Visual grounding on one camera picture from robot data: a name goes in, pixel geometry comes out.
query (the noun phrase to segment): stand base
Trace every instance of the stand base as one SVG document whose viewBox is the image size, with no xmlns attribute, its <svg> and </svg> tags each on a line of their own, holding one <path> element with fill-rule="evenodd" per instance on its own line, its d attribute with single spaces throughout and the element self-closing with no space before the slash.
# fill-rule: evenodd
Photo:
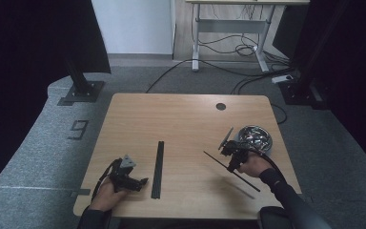
<svg viewBox="0 0 366 229">
<path fill-rule="evenodd" d="M 312 108 L 316 110 L 328 109 L 326 102 L 323 101 L 315 88 L 310 88 L 305 94 L 297 94 L 297 86 L 297 83 L 294 82 L 278 83 L 278 87 L 281 90 L 286 104 L 312 106 Z"/>
<path fill-rule="evenodd" d="M 59 100 L 57 106 L 72 106 L 74 102 L 96 102 L 97 97 L 99 96 L 105 82 L 88 81 L 88 84 L 91 85 L 91 88 L 86 94 L 81 94 L 77 92 L 74 85 L 72 85 L 72 87 L 68 91 L 67 96 L 62 97 Z"/>
</svg>

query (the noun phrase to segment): black ruler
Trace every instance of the black ruler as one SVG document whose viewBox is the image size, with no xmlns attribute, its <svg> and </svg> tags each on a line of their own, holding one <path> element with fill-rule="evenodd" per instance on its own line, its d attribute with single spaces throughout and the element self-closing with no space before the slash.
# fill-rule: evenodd
<svg viewBox="0 0 366 229">
<path fill-rule="evenodd" d="M 160 198 L 160 186 L 162 183 L 162 167 L 163 167 L 163 150 L 165 142 L 158 142 L 158 150 L 156 154 L 155 170 L 153 173 L 152 194 L 151 198 Z"/>
</svg>

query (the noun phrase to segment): person's right hand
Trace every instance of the person's right hand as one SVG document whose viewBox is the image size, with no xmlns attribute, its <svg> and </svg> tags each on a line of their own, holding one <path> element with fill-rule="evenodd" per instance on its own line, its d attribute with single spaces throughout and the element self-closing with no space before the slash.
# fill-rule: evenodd
<svg viewBox="0 0 366 229">
<path fill-rule="evenodd" d="M 259 177 L 260 174 L 269 169 L 273 168 L 272 165 L 257 155 L 256 153 L 249 152 L 248 153 L 248 160 L 241 164 L 239 168 L 237 168 L 237 171 L 239 173 L 245 173 L 251 177 Z"/>
</svg>

